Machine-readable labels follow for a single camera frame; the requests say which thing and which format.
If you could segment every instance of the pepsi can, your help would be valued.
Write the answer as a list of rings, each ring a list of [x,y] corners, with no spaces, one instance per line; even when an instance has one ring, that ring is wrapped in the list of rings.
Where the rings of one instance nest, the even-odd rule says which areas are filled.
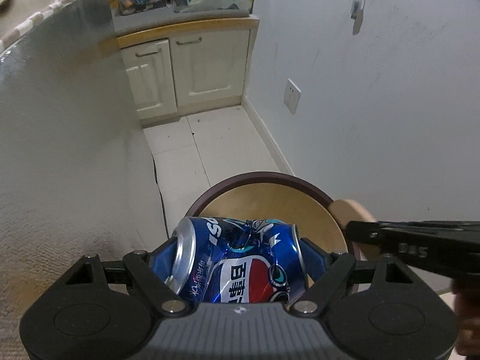
[[[166,283],[192,306],[201,302],[293,303],[307,276],[295,225],[278,220],[183,218]]]

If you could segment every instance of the baseboard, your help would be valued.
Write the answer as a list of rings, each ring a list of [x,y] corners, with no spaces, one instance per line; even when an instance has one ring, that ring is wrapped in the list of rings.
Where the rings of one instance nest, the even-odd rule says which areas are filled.
[[[268,131],[264,121],[260,115],[258,115],[257,111],[248,101],[246,96],[243,96],[241,104],[243,105],[243,108],[245,109],[251,122],[255,126],[256,131],[265,143],[265,146],[270,152],[273,160],[277,164],[278,169],[280,169],[280,172],[294,176],[295,174],[293,173],[290,164],[287,162],[287,159],[283,155],[282,150],[280,150],[277,142],[275,142],[275,139],[273,139],[272,134],[270,134],[270,131]]]
[[[225,99],[211,100],[204,103],[194,103],[184,106],[178,106],[178,114],[180,116],[198,114],[199,112],[211,111],[213,109],[233,107],[240,105],[242,102],[241,96],[226,97]]]
[[[140,124],[142,125],[142,128],[148,128],[158,126],[160,124],[178,122],[179,120],[180,115],[162,115],[157,117],[149,117],[147,119],[140,119]]]

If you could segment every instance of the wall outlet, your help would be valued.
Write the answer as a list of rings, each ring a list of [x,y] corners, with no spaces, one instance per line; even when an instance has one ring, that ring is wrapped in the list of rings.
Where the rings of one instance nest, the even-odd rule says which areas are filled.
[[[292,112],[292,115],[297,111],[301,93],[302,91],[298,86],[289,79],[286,83],[285,94],[283,95],[283,104]]]

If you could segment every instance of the floor tile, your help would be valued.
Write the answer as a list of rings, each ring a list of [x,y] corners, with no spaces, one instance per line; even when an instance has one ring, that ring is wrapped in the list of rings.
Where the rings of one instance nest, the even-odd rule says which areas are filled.
[[[195,145],[154,156],[171,234],[190,206],[210,188]]]
[[[455,300],[455,295],[451,292],[447,294],[440,295],[440,298],[451,308],[453,309],[453,302]],[[465,356],[460,356],[456,350],[453,350],[452,355],[450,356],[449,360],[463,360]]]
[[[178,122],[145,128],[143,131],[153,155],[195,143],[185,116]]]
[[[211,185],[241,173],[279,171],[243,107],[191,115],[188,121]]]

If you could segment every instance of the wooden countertop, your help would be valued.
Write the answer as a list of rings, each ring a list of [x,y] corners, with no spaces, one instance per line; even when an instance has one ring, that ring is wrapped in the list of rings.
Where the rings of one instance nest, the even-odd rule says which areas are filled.
[[[226,19],[207,19],[171,24],[163,27],[134,32],[117,38],[120,49],[145,42],[183,35],[189,32],[251,30],[257,28],[260,20],[254,15],[249,17],[228,17]]]

